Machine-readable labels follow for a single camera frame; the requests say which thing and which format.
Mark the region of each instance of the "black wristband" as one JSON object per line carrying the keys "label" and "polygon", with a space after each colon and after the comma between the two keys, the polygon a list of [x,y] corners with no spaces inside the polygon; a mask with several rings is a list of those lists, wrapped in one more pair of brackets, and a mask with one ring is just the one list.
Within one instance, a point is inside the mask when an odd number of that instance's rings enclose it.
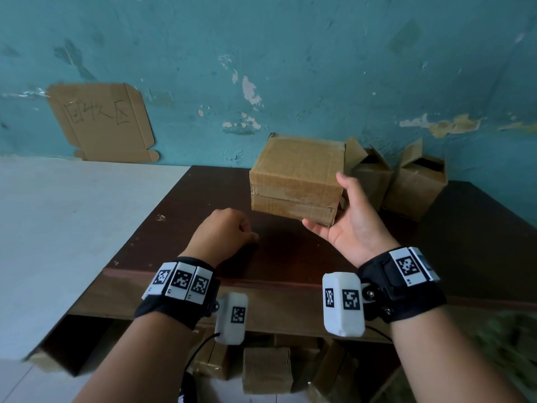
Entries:
{"label": "black wristband", "polygon": [[[364,263],[357,275],[362,283],[370,284],[363,291],[364,299],[373,301],[366,304],[369,311],[366,320],[380,317],[389,324],[446,304],[446,296],[434,281],[407,286],[389,252]],[[374,296],[368,297],[371,291]]]}
{"label": "black wristband", "polygon": [[190,301],[177,300],[175,298],[160,296],[147,296],[138,306],[134,318],[158,311],[181,322],[190,329],[194,329],[203,316],[202,305]]}
{"label": "black wristband", "polygon": [[[214,273],[214,269],[210,264],[194,257],[181,256],[176,258],[174,262],[201,267]],[[190,329],[194,329],[199,320],[206,314],[207,308],[210,307],[211,302],[214,301],[212,298],[216,296],[220,282],[213,277],[209,283],[206,293],[209,296],[207,298],[207,302],[197,304],[187,300],[180,300],[166,296],[165,291],[172,280],[173,275],[170,275],[166,280],[163,293],[148,295],[136,309],[134,317],[138,318],[150,312],[158,311],[162,314],[168,315],[171,318],[174,318]]]}

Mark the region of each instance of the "white tracking device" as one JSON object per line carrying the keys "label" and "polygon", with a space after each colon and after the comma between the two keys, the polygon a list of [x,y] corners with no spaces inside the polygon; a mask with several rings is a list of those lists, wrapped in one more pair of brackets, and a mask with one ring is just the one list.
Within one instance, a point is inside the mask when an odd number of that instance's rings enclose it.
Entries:
{"label": "white tracking device", "polygon": [[362,285],[355,273],[323,276],[324,327],[338,336],[362,336],[366,330]]}
{"label": "white tracking device", "polygon": [[242,293],[227,293],[218,299],[218,305],[214,332],[220,332],[220,335],[215,341],[224,345],[240,345],[246,332],[248,296]]}

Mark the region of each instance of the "forearm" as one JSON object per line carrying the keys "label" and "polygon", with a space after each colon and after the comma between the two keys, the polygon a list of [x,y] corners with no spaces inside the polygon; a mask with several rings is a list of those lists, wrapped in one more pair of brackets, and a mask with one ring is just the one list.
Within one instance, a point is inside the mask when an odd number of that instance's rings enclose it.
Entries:
{"label": "forearm", "polygon": [[191,335],[158,312],[136,318],[73,402],[176,402]]}
{"label": "forearm", "polygon": [[523,402],[443,308],[392,324],[394,345],[418,402]]}

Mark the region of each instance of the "black cable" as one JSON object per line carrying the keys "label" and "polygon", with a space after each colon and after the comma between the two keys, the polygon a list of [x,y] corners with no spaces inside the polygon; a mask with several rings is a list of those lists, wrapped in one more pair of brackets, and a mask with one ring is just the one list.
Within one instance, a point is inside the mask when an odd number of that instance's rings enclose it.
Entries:
{"label": "black cable", "polygon": [[367,329],[370,329],[370,330],[373,331],[373,332],[376,332],[376,333],[379,334],[379,335],[382,335],[384,338],[386,338],[386,339],[389,340],[391,343],[393,343],[393,340],[392,340],[388,335],[386,335],[384,332],[379,331],[379,330],[376,329],[376,328],[370,327],[369,325],[366,325],[366,328],[367,328]]}
{"label": "black cable", "polygon": [[185,367],[185,371],[189,368],[190,364],[192,363],[192,361],[194,360],[194,357],[196,356],[196,353],[198,353],[200,351],[201,348],[203,348],[203,345],[205,345],[207,342],[209,342],[211,339],[213,338],[216,338],[217,336],[220,335],[220,332],[216,332],[214,334],[212,334],[211,336],[208,336],[202,343],[201,345],[198,346],[198,349],[196,349],[196,352],[194,352],[194,354],[190,357],[190,360],[189,362],[186,364],[186,367]]}

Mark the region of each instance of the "person's left arm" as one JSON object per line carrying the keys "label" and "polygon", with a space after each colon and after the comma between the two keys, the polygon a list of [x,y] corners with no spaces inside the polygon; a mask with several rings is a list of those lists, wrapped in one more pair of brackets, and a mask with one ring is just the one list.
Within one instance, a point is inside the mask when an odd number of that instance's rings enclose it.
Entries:
{"label": "person's left arm", "polygon": [[[180,256],[216,267],[257,240],[244,213],[215,210]],[[160,312],[136,318],[73,402],[176,402],[191,336],[190,328]]]}

